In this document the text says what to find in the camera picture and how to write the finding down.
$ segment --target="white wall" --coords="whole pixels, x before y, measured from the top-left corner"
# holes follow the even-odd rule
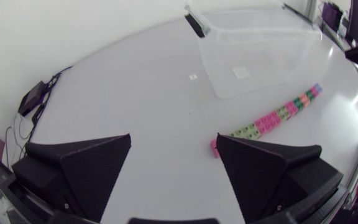
[[[0,138],[40,80],[115,40],[185,15],[185,0],[0,0]]]

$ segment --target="black cable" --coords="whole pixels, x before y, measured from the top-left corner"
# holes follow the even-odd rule
[[[5,145],[6,145],[6,166],[9,169],[9,158],[8,158],[8,153],[7,153],[7,132],[9,131],[9,129],[12,129],[12,126],[8,127],[5,131]]]
[[[26,140],[29,136],[30,136],[30,133],[26,136],[26,137],[23,137],[22,136],[22,133],[21,133],[21,126],[22,126],[22,122],[23,122],[23,118],[20,116],[20,122],[19,122],[19,136],[20,136],[20,138],[21,139],[23,139],[23,140]]]

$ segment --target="colorful block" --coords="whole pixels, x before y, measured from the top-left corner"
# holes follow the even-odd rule
[[[245,139],[258,139],[260,137],[259,130],[257,129],[254,123],[240,128],[229,134],[232,137],[236,138],[245,138]]]
[[[287,111],[290,112],[291,117],[296,115],[296,113],[298,112],[298,108],[295,106],[295,104],[292,101],[289,101],[284,106],[287,109]]]
[[[309,98],[309,100],[312,102],[315,98],[313,92],[311,90],[306,92],[306,96]]]
[[[244,137],[246,139],[258,139],[260,137],[260,132],[257,129],[254,123],[250,123],[249,125],[243,127]]]
[[[281,124],[281,119],[278,117],[276,111],[264,116],[255,121],[255,125],[258,128],[260,135],[264,135]]]
[[[300,96],[299,96],[299,99],[301,100],[301,102],[303,103],[303,105],[304,105],[305,107],[307,107],[307,106],[310,104],[310,100],[309,100],[309,98],[306,96],[305,93],[302,94],[302,95],[300,95]]]
[[[211,141],[211,148],[212,148],[212,151],[214,152],[215,157],[216,157],[216,158],[220,158],[218,149],[216,149],[216,139],[213,139],[213,140]]]
[[[314,97],[317,97],[317,96],[319,95],[319,92],[318,92],[318,90],[316,89],[316,87],[313,87],[313,88],[311,89],[311,92],[314,94]]]
[[[314,87],[317,89],[317,91],[318,91],[319,93],[321,93],[321,92],[323,91],[323,89],[320,87],[320,85],[319,85],[318,83],[315,84]]]
[[[285,106],[281,106],[276,109],[277,116],[281,119],[281,122],[286,121],[290,118],[290,112],[285,108]]]
[[[298,108],[298,112],[301,111],[305,107],[299,97],[297,97],[295,100],[293,100],[293,103],[296,106],[296,108]]]
[[[241,129],[235,130],[232,133],[229,134],[232,137],[236,137],[236,138],[245,138],[244,133],[242,132]]]

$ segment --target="white table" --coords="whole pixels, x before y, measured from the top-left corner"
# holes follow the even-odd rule
[[[197,79],[190,80],[189,75]],[[33,142],[57,144],[131,134],[132,148],[102,223],[131,217],[244,221],[226,171],[209,146],[294,99],[323,88],[305,110],[260,141],[319,144],[344,174],[358,155],[358,74],[327,37],[286,85],[219,99],[184,19],[116,42],[80,61],[57,83]]]

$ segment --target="pink block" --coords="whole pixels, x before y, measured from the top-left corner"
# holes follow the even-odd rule
[[[313,87],[313,88],[311,89],[311,92],[312,92],[312,94],[314,94],[314,97],[317,97],[317,96],[319,95],[319,92],[318,92],[318,90],[316,89],[316,87]]]
[[[270,114],[255,121],[260,135],[264,135],[274,129],[281,123],[281,119],[278,117],[277,112],[273,111]]]
[[[211,148],[212,148],[212,151],[213,151],[214,154],[215,154],[215,157],[216,157],[216,158],[220,158],[221,156],[219,155],[219,152],[218,152],[218,150],[216,149],[216,139],[213,139],[213,140],[211,141]]]
[[[289,101],[284,106],[285,109],[287,109],[287,111],[290,112],[291,117],[296,115],[296,113],[298,112],[298,108],[295,106],[295,104],[292,101]]]

